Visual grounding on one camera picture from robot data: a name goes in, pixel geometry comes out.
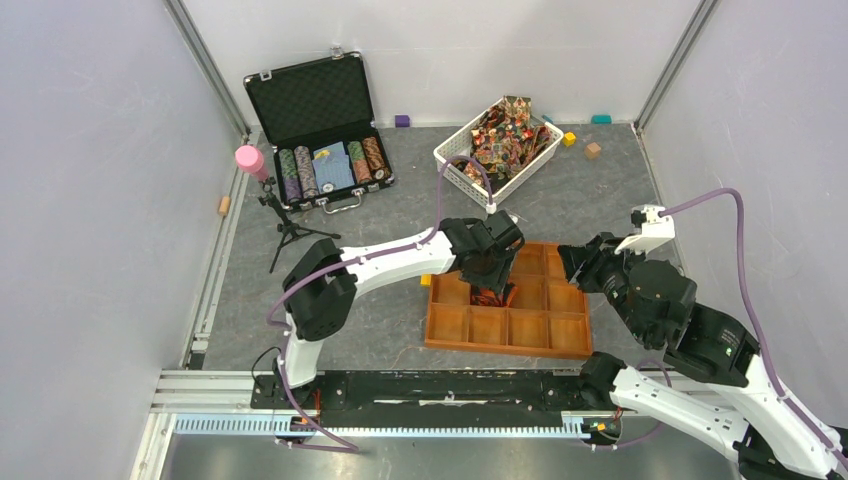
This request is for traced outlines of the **wooden compartment tray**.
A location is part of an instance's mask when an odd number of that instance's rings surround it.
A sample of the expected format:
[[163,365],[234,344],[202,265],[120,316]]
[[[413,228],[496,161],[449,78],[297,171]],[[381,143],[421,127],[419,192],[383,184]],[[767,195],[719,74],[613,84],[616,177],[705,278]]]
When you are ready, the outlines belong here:
[[556,244],[526,244],[507,283],[517,286],[509,308],[482,307],[470,304],[471,285],[457,272],[433,276],[425,345],[558,359],[590,356],[589,301],[566,281]]

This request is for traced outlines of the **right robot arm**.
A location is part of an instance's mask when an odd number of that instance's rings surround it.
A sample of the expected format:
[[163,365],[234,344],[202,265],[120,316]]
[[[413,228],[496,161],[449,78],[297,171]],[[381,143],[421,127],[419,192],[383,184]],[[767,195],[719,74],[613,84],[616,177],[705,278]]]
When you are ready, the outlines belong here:
[[839,478],[846,429],[779,392],[783,383],[769,378],[764,346],[734,317],[698,303],[693,280],[668,261],[619,251],[621,242],[603,232],[582,246],[558,246],[566,279],[603,295],[640,345],[662,351],[677,373],[730,406],[707,405],[604,352],[581,368],[580,400],[647,414],[720,452],[746,479]]

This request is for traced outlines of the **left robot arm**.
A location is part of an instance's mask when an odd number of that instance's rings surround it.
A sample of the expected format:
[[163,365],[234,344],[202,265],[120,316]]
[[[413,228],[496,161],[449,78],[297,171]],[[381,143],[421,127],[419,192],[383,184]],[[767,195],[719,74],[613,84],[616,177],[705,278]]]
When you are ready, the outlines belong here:
[[276,394],[295,408],[312,399],[323,344],[342,329],[360,297],[414,277],[452,272],[469,285],[500,293],[524,244],[524,234],[504,211],[484,219],[442,219],[415,235],[370,246],[316,242],[285,278],[283,294],[267,315],[285,337]]

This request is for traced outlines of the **orange navy striped tie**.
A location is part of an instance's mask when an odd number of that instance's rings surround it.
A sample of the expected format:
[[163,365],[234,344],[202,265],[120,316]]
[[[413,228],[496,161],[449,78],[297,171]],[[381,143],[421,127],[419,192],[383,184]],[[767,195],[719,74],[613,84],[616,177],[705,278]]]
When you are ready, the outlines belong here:
[[509,308],[517,294],[517,286],[507,283],[501,293],[478,286],[471,286],[470,304],[482,307]]

